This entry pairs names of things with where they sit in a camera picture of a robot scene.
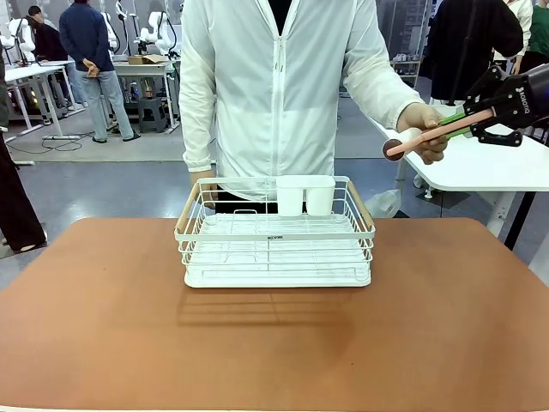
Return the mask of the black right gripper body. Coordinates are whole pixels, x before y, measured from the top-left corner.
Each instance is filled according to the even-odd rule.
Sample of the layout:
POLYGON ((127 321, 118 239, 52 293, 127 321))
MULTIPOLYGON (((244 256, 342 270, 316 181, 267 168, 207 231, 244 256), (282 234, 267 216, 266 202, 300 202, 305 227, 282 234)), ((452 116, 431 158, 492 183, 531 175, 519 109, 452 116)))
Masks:
POLYGON ((548 126, 548 64, 519 75, 499 72, 493 95, 497 122, 514 130, 548 126))

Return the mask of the person's left hand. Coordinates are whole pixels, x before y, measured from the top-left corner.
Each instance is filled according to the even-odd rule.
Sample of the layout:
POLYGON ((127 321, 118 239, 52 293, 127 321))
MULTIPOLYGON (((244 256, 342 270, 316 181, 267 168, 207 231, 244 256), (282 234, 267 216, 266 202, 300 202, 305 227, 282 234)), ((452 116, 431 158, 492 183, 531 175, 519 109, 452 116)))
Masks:
MULTIPOLYGON (((442 115, 425 103, 408 105, 401 113, 396 124, 396 131, 401 133, 410 128, 421 130, 434 129, 439 126, 442 115)), ((426 165, 443 159, 443 152, 448 146, 448 137, 439 136, 416 147, 415 153, 426 165)))

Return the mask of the person's right hand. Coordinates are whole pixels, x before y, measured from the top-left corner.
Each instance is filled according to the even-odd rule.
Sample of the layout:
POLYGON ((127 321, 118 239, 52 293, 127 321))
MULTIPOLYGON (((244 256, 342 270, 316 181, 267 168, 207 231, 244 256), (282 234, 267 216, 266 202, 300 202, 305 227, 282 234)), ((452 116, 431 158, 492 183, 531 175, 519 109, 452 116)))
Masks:
POLYGON ((205 183, 201 183, 202 204, 211 210, 215 210, 218 201, 218 186, 213 181, 215 172, 213 170, 206 171, 201 174, 200 179, 206 179, 205 183))

